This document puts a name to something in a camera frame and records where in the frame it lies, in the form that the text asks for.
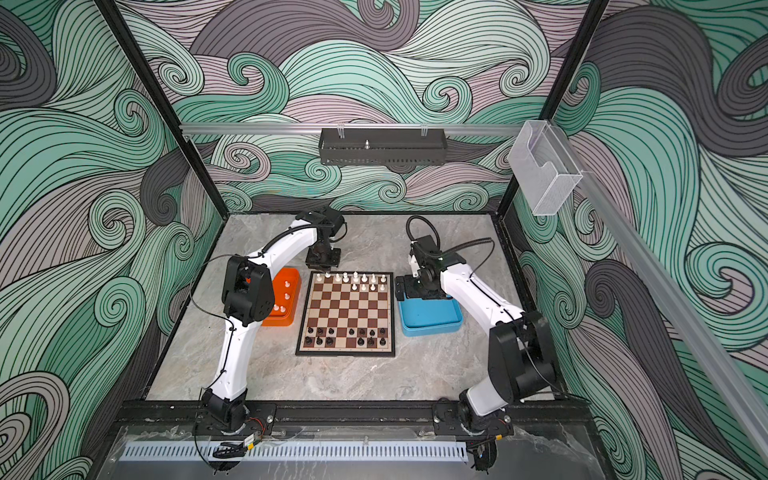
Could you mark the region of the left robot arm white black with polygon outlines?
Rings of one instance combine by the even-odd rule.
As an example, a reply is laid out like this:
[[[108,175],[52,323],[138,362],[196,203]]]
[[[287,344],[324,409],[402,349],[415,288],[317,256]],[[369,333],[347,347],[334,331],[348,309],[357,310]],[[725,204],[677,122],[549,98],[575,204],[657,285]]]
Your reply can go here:
[[[329,206],[301,212],[262,248],[228,258],[222,287],[225,338],[215,377],[201,398],[223,431],[239,431],[248,418],[247,368],[255,336],[275,305],[274,278],[303,251],[313,268],[338,265],[340,250],[332,243],[344,225],[342,213]]]

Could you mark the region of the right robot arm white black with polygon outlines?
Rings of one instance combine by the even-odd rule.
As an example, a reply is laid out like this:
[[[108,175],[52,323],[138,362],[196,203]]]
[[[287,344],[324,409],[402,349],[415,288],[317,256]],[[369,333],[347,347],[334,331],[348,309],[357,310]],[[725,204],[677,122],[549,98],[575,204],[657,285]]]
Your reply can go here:
[[[558,366],[549,322],[494,291],[479,277],[479,268],[460,255],[495,246],[495,240],[481,237],[444,249],[434,224],[421,215],[408,217],[405,232],[411,273],[401,278],[402,297],[455,300],[487,335],[486,377],[459,396],[463,427],[476,434],[506,406],[553,389]]]

